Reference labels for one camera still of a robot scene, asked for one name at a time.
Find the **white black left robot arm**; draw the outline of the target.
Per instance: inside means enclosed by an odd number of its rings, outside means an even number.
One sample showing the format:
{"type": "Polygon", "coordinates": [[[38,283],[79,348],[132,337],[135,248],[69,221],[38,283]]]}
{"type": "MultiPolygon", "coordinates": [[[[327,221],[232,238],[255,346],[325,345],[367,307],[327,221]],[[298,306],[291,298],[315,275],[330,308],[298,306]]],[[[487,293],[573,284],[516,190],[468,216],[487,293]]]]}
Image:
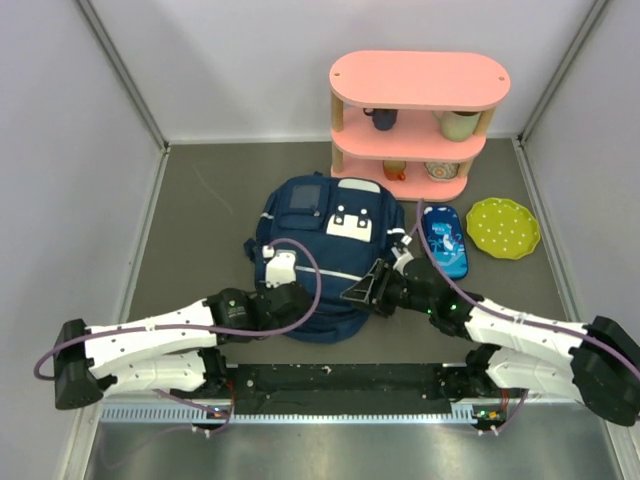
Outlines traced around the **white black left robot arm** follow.
{"type": "Polygon", "coordinates": [[[63,324],[53,355],[54,405],[79,409],[113,394],[163,390],[212,398],[228,383],[219,346],[288,332],[309,316],[299,284],[226,288],[178,310],[127,325],[63,324]]]}

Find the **navy blue backpack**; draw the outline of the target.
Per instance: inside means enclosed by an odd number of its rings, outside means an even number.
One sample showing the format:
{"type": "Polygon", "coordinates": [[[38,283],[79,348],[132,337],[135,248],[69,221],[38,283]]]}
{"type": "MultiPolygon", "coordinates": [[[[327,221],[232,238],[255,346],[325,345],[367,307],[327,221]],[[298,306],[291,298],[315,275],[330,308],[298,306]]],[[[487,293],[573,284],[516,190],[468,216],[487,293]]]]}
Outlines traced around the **navy blue backpack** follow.
{"type": "Polygon", "coordinates": [[[321,298],[313,315],[287,336],[334,344],[354,336],[370,317],[342,299],[342,292],[377,260],[393,262],[392,248],[405,236],[404,209],[389,190],[374,181],[316,172],[291,178],[270,194],[244,250],[255,265],[256,285],[275,274],[275,255],[266,251],[273,241],[289,238],[309,250],[320,270],[321,298]]]}

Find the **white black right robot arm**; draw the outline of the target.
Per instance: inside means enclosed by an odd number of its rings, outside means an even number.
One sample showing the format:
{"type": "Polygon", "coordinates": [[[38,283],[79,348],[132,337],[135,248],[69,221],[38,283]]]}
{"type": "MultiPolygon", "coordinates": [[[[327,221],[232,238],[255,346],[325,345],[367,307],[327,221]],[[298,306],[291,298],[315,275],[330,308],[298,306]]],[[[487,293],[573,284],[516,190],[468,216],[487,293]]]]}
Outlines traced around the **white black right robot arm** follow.
{"type": "Polygon", "coordinates": [[[467,292],[426,258],[394,268],[379,260],[343,300],[388,317],[424,313],[440,332],[477,343],[467,384],[487,396],[520,389],[572,399],[600,418],[630,427],[639,418],[639,346],[616,321],[545,319],[467,292]]]}

